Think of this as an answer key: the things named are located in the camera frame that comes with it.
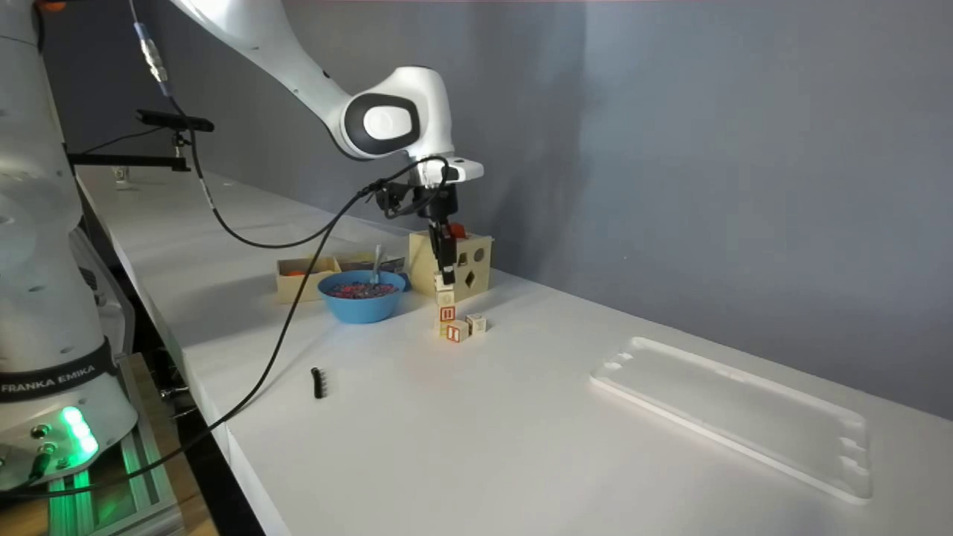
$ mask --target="stacked wooden blocks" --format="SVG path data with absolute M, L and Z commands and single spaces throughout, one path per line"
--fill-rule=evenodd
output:
M 458 318 L 458 312 L 456 312 L 456 288 L 452 287 L 443 287 L 440 278 L 435 278 L 435 288 L 438 288 L 438 328 L 440 328 L 443 339 L 464 342 L 473 334 L 485 334 L 485 318 L 482 316 Z

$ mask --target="white table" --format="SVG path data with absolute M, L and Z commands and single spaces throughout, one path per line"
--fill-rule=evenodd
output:
M 285 312 L 273 258 L 225 239 L 188 177 L 81 171 L 139 300 L 202 418 L 228 412 L 263 373 Z M 214 181 L 219 209 L 255 239 L 295 239 L 328 212 Z M 334 247 L 401 247 L 392 230 L 346 220 Z M 435 336 L 431 303 L 337 325 L 298 312 L 264 392 L 218 443 L 264 534 L 328 536 L 949 536 L 953 424 L 678 334 L 547 287 L 498 273 L 464 300 L 490 334 Z M 626 339 L 653 336 L 784 382 L 870 421 L 873 501 L 848 504 L 589 385 Z M 312 398 L 309 370 L 328 373 Z

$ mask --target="black cable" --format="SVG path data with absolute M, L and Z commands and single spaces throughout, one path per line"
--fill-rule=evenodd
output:
M 82 151 L 78 151 L 78 154 L 91 154 L 91 151 L 99 151 L 99 150 L 106 150 L 106 147 L 115 147 L 115 142 L 124 142 L 124 139 L 138 139 L 138 138 L 149 138 L 149 135 L 155 135 L 155 130 L 160 130 L 160 129 L 147 129 L 147 130 L 132 130 L 132 135 L 121 135 L 121 138 L 111 138 L 111 139 L 94 142 L 94 147 L 88 147 L 88 150 L 82 150 Z
M 38 4 L 32 4 L 32 29 L 36 29 L 36 51 L 44 53 L 44 47 L 48 47 L 48 17 L 38 8 Z
M 139 20 L 138 0 L 124 0 L 132 20 Z
M 289 249 L 289 247 L 301 247 L 301 244 L 307 244 L 307 241 L 312 241 L 312 239 L 319 239 L 319 235 L 328 233 L 328 227 L 322 227 L 322 230 L 315 230 L 315 233 L 309 233 L 309 235 L 304 235 L 304 239 L 295 239 L 295 241 L 252 241 L 252 239 L 234 233 L 234 227 L 228 227 L 228 220 L 219 215 L 219 209 L 218 209 L 218 202 L 214 202 L 214 196 L 212 196 L 212 187 L 208 187 L 208 181 L 205 181 L 197 129 L 188 129 L 188 147 L 191 147 L 191 165 L 194 165 L 197 180 L 200 180 L 200 184 L 202 184 L 202 196 L 205 196 L 205 202 L 208 202 L 208 209 L 212 209 L 212 217 L 214 217 L 218 227 L 219 227 L 222 233 L 228 233 L 234 241 L 242 241 L 242 244 L 246 244 L 246 247 L 255 247 L 255 249 Z
M 135 471 L 135 473 L 124 473 L 124 477 L 115 477 L 115 479 L 106 479 L 106 483 L 99 483 L 99 485 L 85 485 L 85 488 L 69 488 L 69 492 L 32 492 L 32 488 L 21 488 L 21 492 L 0 492 L 0 497 L 69 497 L 69 495 L 99 492 L 99 488 L 106 488 L 106 485 L 115 485 L 115 483 L 144 477 L 144 473 L 167 465 L 169 459 L 194 449 L 197 443 L 208 442 L 218 427 L 222 427 L 222 424 L 228 424 L 231 418 L 237 418 L 237 415 L 255 398 L 255 392 L 264 388 L 264 382 L 267 382 L 267 376 L 270 376 L 270 370 L 273 370 L 273 364 L 276 364 L 276 355 L 281 355 L 281 349 L 283 349 L 283 342 L 285 342 L 285 334 L 289 334 L 289 328 L 292 328 L 292 318 L 295 318 L 295 312 L 298 312 L 298 303 L 301 303 L 301 296 L 304 296 L 304 288 L 307 288 L 307 279 L 309 279 L 312 267 L 319 266 L 322 249 L 324 249 L 334 227 L 346 217 L 346 212 L 348 212 L 356 200 L 371 196 L 371 194 L 380 190 L 388 181 L 401 180 L 409 171 L 413 171 L 413 168 L 422 165 L 422 160 L 443 160 L 443 165 L 446 165 L 446 157 L 440 157 L 440 154 L 410 160 L 409 168 L 397 171 L 392 177 L 383 177 L 383 180 L 361 187 L 361 190 L 322 227 L 322 230 L 328 230 L 328 233 L 322 235 L 315 252 L 309 257 L 309 261 L 307 261 L 307 267 L 304 267 L 304 278 L 301 278 L 301 282 L 298 282 L 295 300 L 292 300 L 292 306 L 289 306 L 289 312 L 285 312 L 285 318 L 283 318 L 283 325 L 281 325 L 276 342 L 273 342 L 273 349 L 270 349 L 270 357 L 267 357 L 263 376 L 255 379 L 255 385 L 252 385 L 222 418 L 218 418 L 212 427 L 205 427 L 197 437 L 191 437 L 191 442 L 182 443 L 178 449 L 163 452 L 160 459 L 155 459 L 152 465 L 147 465 L 147 468 L 139 468 L 139 471 Z

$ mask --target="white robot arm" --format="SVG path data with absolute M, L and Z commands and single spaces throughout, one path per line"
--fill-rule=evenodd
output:
M 330 74 L 304 53 L 289 26 L 283 0 L 172 0 L 202 29 L 255 62 L 298 96 L 351 157 L 409 151 L 418 165 L 420 215 L 428 220 L 431 249 L 443 282 L 452 282 L 456 239 L 446 217 L 456 212 L 456 184 L 482 177 L 480 160 L 458 157 L 450 139 L 450 102 L 438 72 L 401 65 L 377 87 L 342 92 Z M 163 68 L 144 38 L 152 74 Z
M 81 196 L 32 0 L 0 0 L 0 492 L 74 473 L 138 424 L 69 235 Z

